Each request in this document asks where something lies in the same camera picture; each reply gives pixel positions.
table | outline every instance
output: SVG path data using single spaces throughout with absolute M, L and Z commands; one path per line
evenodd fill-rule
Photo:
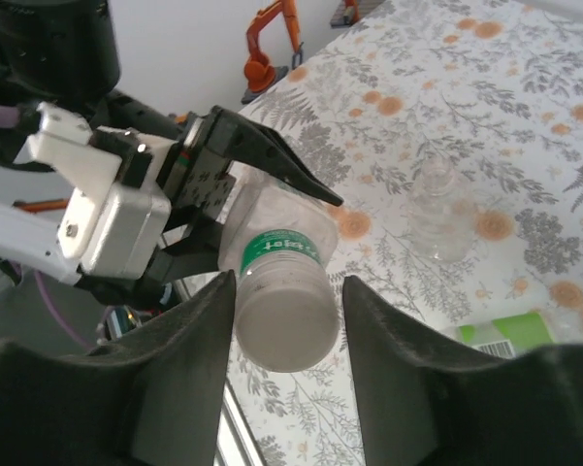
M 330 209 L 340 296 L 358 275 L 434 328 L 551 311 L 583 335 L 583 25 L 507 0 L 387 0 L 243 110 L 345 199 Z M 468 257 L 410 249 L 418 148 L 480 206 Z M 233 345 L 229 380 L 270 466 L 364 464 L 346 341 L 272 374 Z

screw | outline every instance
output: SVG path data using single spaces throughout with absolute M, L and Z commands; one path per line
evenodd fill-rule
M 78 236 L 78 226 L 68 224 L 67 228 L 65 229 L 65 232 L 68 238 L 75 238 L 76 236 Z

barcode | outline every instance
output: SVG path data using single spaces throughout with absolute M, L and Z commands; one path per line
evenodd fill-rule
M 474 345 L 473 348 L 491 354 L 492 356 L 506 358 L 515 357 L 515 348 L 511 345 L 510 340 L 500 340 L 485 345 Z

transparent bottle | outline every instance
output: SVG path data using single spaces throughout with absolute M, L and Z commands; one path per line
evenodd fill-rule
M 324 268 L 337 242 L 321 203 L 252 173 L 226 219 L 218 260 L 239 276 L 235 335 L 252 362 L 297 372 L 330 352 L 339 313 Z
M 408 194 L 414 250 L 439 262 L 464 259 L 472 246 L 476 206 L 470 180 L 440 155 L 423 162 Z

white wall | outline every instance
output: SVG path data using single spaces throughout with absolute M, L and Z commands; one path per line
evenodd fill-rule
M 330 18 L 340 0 L 296 0 L 305 56 L 340 33 Z M 267 0 L 114 0 L 122 78 L 119 88 L 164 113 L 241 107 L 247 59 L 245 30 Z M 281 16 L 261 34 L 275 66 L 290 65 Z

